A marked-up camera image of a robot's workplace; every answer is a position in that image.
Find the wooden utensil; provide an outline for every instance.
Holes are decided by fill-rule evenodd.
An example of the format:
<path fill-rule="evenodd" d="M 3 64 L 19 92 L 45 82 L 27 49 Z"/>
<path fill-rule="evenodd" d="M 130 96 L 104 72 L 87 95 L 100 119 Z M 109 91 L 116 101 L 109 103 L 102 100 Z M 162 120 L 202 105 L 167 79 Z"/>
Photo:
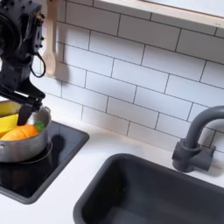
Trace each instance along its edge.
<path fill-rule="evenodd" d="M 56 29 L 57 29 L 57 12 L 59 0 L 47 0 L 47 20 L 46 20 L 46 49 L 43 55 L 46 71 L 45 75 L 53 77 L 57 65 L 56 53 Z"/>

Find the gray faucet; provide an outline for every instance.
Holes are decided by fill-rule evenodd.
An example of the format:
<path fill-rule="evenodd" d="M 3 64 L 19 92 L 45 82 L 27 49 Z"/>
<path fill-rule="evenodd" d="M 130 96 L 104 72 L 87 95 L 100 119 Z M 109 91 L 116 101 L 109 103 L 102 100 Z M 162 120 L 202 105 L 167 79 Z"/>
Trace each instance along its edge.
<path fill-rule="evenodd" d="M 217 119 L 224 119 L 224 106 L 208 108 L 194 118 L 186 138 L 177 143 L 173 152 L 172 164 L 176 170 L 192 172 L 195 167 L 205 171 L 209 170 L 215 147 L 211 150 L 202 150 L 198 141 L 205 126 Z"/>

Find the stovetop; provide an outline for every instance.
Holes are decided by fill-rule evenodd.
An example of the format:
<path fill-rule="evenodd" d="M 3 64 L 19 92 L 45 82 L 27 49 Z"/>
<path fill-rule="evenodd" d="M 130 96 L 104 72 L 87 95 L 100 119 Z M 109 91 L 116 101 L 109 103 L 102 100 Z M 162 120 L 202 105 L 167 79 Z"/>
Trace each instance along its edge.
<path fill-rule="evenodd" d="M 88 139 L 85 132 L 52 122 L 48 145 L 38 156 L 0 164 L 0 193 L 24 204 L 35 202 Z"/>

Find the gray sink basin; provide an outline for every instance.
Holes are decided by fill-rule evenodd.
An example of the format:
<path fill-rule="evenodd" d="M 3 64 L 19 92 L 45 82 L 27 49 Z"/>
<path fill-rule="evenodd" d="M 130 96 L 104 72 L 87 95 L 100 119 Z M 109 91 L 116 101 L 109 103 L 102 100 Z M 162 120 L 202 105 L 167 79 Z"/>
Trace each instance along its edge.
<path fill-rule="evenodd" d="M 118 154 L 96 174 L 73 218 L 75 224 L 224 224 L 224 190 Z"/>

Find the wall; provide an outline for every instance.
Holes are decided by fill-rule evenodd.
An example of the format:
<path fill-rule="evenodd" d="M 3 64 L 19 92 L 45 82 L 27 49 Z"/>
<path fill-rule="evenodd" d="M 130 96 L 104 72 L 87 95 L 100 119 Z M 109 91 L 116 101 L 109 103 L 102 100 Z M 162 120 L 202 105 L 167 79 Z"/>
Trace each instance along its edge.
<path fill-rule="evenodd" d="M 223 30 L 93 0 L 61 1 L 58 21 L 55 78 L 31 78 L 52 109 L 173 151 L 199 112 L 224 105 Z M 224 167 L 222 120 L 199 143 Z"/>

